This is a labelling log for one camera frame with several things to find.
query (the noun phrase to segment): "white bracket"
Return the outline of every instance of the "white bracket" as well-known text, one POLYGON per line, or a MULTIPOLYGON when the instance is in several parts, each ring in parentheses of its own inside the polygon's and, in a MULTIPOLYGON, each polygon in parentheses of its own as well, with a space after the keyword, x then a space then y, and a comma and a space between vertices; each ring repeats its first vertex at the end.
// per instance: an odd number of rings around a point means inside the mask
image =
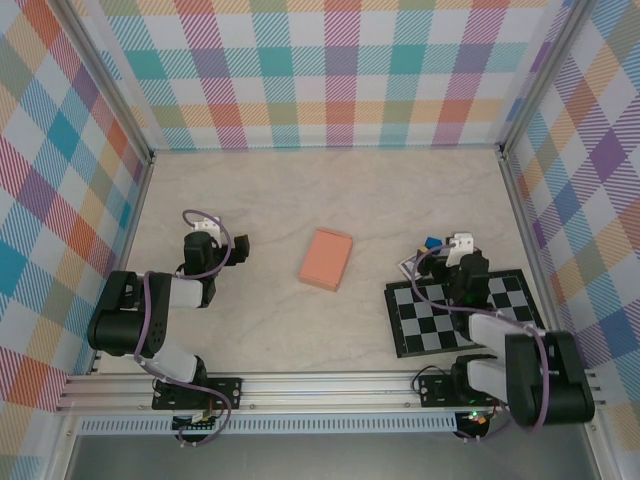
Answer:
MULTIPOLYGON (((220 221, 220 217, 213 217, 213 218, 220 221)), ((194 232, 195 231, 208 232, 209 235, 211 235, 215 239, 215 241, 218 243, 219 246, 227 244, 227 239, 222 238, 222 232, 220 232, 220 227, 215 223, 213 223, 208 218, 204 218, 200 222, 193 222, 193 227, 191 228, 191 230, 193 230, 194 232)))
POLYGON ((447 267, 453 267, 460 263, 460 259, 465 255, 473 253, 473 235, 470 233, 456 233, 449 240, 449 245, 453 245, 449 249, 447 257, 447 267))

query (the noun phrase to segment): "table surface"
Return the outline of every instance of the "table surface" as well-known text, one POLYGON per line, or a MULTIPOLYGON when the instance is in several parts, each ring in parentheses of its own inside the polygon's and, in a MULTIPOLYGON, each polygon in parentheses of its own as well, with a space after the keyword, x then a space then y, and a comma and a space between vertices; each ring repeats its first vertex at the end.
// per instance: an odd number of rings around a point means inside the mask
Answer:
MULTIPOLYGON (((245 264, 225 268, 206 309, 173 309, 168 335, 218 372, 449 368, 456 353, 398 359, 385 284, 427 236, 473 233, 491 269, 523 269, 537 299, 492 149, 162 153, 128 269, 173 272, 189 233, 182 210, 247 233, 245 264), (353 236, 333 293, 298 281, 318 227, 353 236)), ((104 356, 100 372, 134 372, 104 356)))

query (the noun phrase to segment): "plaid wall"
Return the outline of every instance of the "plaid wall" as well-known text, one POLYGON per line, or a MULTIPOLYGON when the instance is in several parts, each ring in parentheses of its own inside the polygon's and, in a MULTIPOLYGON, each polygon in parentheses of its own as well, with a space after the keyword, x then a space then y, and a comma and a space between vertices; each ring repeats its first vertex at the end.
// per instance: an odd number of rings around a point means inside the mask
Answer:
POLYGON ((560 3, 74 0, 171 149, 493 144, 560 3))
POLYGON ((531 68, 527 73, 527 78, 525 79, 524 83, 520 87, 520 91, 518 92, 518 97, 516 98, 515 102, 513 102, 513 105, 511 106, 511 110, 509 110, 509 115, 507 115, 507 120, 504 122, 504 125, 500 130, 500 134, 498 135, 497 143, 503 143, 505 140, 505 137, 509 133, 509 129, 511 128, 511 125, 513 125, 513 120, 516 118, 516 115, 518 114, 518 112, 520 111, 520 107, 522 106, 522 102, 524 102, 525 98, 527 98, 527 95, 529 95, 529 92, 531 91, 531 87, 533 87, 533 84, 538 78, 538 73, 540 72, 540 68, 542 67, 545 60, 547 59, 547 56, 551 51, 551 46, 555 43, 556 39, 558 38, 558 35, 562 31, 562 27, 564 26, 567 18, 569 17, 569 13, 571 13, 571 9, 575 1, 576 0, 562 1, 562 6, 560 7, 560 10, 558 11, 556 18, 554 19, 553 24, 551 25, 551 28, 549 29, 549 32, 547 33, 547 36, 545 37, 544 42, 542 43, 542 47, 540 47, 540 50, 536 55, 536 59, 531 64, 531 68))
POLYGON ((640 473, 640 1, 601 0, 513 167, 564 325, 640 473))
POLYGON ((0 1, 0 478, 29 479, 142 161, 45 0, 0 1))

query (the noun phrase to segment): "black mounting plate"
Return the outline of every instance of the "black mounting plate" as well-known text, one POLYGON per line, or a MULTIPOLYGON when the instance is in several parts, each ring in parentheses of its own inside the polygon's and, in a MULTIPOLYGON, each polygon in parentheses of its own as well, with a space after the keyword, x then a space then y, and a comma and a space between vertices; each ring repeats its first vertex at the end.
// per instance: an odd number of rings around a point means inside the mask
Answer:
MULTIPOLYGON (((208 377, 203 386, 225 395, 231 402, 232 410, 240 408, 240 398, 242 397, 241 378, 208 377)), ((155 390, 153 401, 151 402, 153 410, 209 410, 211 401, 213 402, 213 410, 224 408, 224 402, 221 399, 207 393, 163 383, 159 380, 154 380, 153 388, 155 390)))
POLYGON ((456 393, 449 375, 421 375, 418 377, 418 392, 422 407, 491 407, 494 402, 493 397, 484 393, 461 398, 456 393))

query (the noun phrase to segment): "small blue object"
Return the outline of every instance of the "small blue object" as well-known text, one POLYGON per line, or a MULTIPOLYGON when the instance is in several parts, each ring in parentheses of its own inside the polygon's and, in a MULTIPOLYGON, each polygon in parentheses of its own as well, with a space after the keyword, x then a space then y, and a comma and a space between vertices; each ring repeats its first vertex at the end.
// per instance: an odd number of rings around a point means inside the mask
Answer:
POLYGON ((442 245, 442 240, 433 237, 427 237, 427 241, 424 242, 424 246, 427 248, 439 247, 440 245, 442 245))

